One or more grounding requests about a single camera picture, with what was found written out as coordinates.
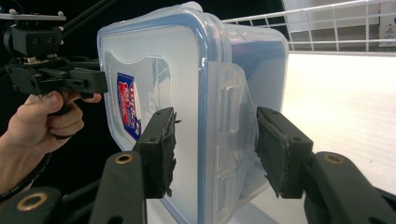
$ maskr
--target plastic food container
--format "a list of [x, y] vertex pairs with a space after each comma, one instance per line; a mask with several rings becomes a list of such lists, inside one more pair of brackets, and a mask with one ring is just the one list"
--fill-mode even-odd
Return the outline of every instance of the plastic food container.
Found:
[[223, 24], [193, 2], [111, 24], [97, 36], [109, 130], [131, 150], [151, 115], [172, 106], [179, 223], [225, 223], [263, 190], [258, 105], [280, 110], [288, 47], [271, 29]]

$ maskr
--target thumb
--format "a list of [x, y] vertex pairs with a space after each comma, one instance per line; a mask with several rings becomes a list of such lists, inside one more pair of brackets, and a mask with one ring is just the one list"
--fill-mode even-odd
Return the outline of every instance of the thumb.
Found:
[[31, 97], [18, 109], [18, 118], [23, 123], [37, 123], [48, 114], [52, 114], [61, 109], [64, 99], [57, 91], [41, 97], [40, 100], [32, 102]]

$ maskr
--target black background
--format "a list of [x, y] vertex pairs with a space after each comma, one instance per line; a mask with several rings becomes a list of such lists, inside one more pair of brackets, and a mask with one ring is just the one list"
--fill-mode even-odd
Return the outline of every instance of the black background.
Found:
[[[71, 21], [98, 1], [20, 0], [18, 2], [25, 14], [57, 15], [58, 11], [62, 11], [67, 20]], [[170, 7], [185, 2], [119, 0], [64, 39], [64, 44], [58, 55], [89, 56], [96, 59], [96, 34], [101, 27], [116, 21], [142, 16], [161, 7]], [[283, 10], [280, 0], [206, 0], [196, 2], [203, 7], [204, 11], [216, 15], [221, 20]], [[21, 11], [11, 0], [2, 0], [0, 7], [4, 12], [8, 12], [10, 8]], [[0, 21], [0, 28], [4, 32], [6, 28], [4, 21]], [[6, 64], [10, 58], [11, 56], [0, 44], [0, 66]], [[11, 89], [9, 78], [2, 74], [0, 76], [0, 133], [6, 131], [9, 118], [25, 99], [26, 95], [16, 93]], [[102, 101], [100, 104], [78, 102], [78, 105], [84, 112], [84, 129], [73, 136], [65, 146], [53, 153], [48, 168], [37, 179], [35, 186], [53, 186], [60, 189], [62, 194], [74, 191], [98, 179], [108, 156], [120, 151], [107, 127], [104, 102]]]

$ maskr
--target container lid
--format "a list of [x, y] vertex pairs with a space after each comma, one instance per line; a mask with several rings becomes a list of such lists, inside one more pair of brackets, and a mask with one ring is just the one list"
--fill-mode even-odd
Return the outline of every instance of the container lid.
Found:
[[163, 203], [180, 223], [227, 222], [246, 193], [263, 186], [245, 188], [263, 169], [254, 152], [256, 106], [222, 22], [191, 2], [104, 27], [97, 46], [117, 144], [131, 150], [151, 115], [172, 106], [181, 120], [177, 166]]

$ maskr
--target printed label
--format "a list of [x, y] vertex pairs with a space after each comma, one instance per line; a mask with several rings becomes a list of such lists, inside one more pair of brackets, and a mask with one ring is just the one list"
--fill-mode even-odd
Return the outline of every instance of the printed label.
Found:
[[142, 124], [134, 77], [117, 73], [117, 84], [123, 127], [137, 141], [141, 134]]

